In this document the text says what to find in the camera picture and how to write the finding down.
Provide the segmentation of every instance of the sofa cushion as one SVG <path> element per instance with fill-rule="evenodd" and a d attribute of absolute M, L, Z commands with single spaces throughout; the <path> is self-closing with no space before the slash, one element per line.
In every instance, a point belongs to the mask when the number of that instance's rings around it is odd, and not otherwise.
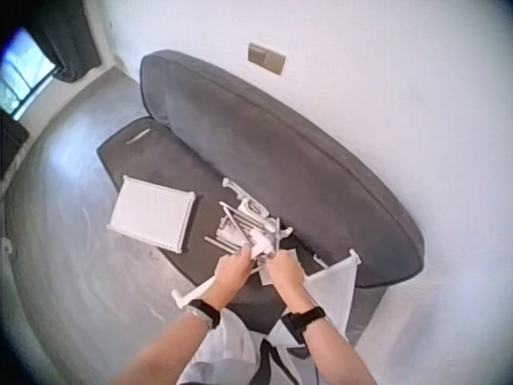
<path fill-rule="evenodd" d="M 357 286 L 389 285 L 423 267 L 416 224 L 353 154 L 272 96 L 174 51 L 143 58 L 148 113 L 234 180 L 329 265 L 360 254 Z"/>

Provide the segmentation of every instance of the black strap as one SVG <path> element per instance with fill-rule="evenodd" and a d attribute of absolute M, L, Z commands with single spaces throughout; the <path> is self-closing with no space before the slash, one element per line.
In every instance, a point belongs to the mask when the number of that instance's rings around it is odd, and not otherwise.
<path fill-rule="evenodd" d="M 267 339 L 262 339 L 260 344 L 260 366 L 255 375 L 249 382 L 249 385 L 269 385 L 271 382 L 271 361 L 269 356 L 273 357 L 276 365 L 285 373 L 287 378 L 294 385 L 299 385 L 299 382 L 294 378 L 290 370 L 281 361 L 280 354 L 276 347 L 272 346 Z"/>

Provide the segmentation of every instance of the person's right hand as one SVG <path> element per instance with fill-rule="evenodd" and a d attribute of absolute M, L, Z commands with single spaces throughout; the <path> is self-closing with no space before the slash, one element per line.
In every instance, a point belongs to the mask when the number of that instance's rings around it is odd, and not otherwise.
<path fill-rule="evenodd" d="M 278 250 L 274 258 L 268 259 L 265 264 L 278 293 L 298 288 L 305 282 L 305 271 L 294 259 L 292 251 Z"/>

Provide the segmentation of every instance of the black wristwatch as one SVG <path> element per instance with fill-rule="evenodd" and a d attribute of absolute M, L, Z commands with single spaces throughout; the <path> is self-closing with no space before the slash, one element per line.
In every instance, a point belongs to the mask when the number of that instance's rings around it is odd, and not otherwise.
<path fill-rule="evenodd" d="M 281 317 L 281 321 L 294 337 L 297 343 L 304 344 L 306 327 L 313 321 L 317 321 L 319 318 L 326 316 L 325 311 L 320 306 L 315 306 L 313 309 L 307 312 L 301 313 L 287 313 Z"/>
<path fill-rule="evenodd" d="M 203 299 L 193 299 L 186 310 L 203 319 L 210 329 L 216 329 L 221 320 L 219 311 L 207 304 Z"/>

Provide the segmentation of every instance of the watch strap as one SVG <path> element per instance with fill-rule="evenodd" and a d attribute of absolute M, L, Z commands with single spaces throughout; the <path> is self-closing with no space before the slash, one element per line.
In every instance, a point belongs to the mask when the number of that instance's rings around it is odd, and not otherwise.
<path fill-rule="evenodd" d="M 218 310 L 207 304 L 203 299 L 193 299 L 188 303 L 188 305 L 209 316 L 212 320 L 212 329 L 217 328 L 221 320 L 221 316 Z"/>
<path fill-rule="evenodd" d="M 320 306 L 316 306 L 313 309 L 304 312 L 303 314 L 287 313 L 281 317 L 281 321 L 289 333 L 294 337 L 296 342 L 304 345 L 306 342 L 305 338 L 303 337 L 303 333 L 305 332 L 306 327 L 310 323 L 317 321 L 319 318 L 324 318 L 325 316 L 325 311 Z"/>

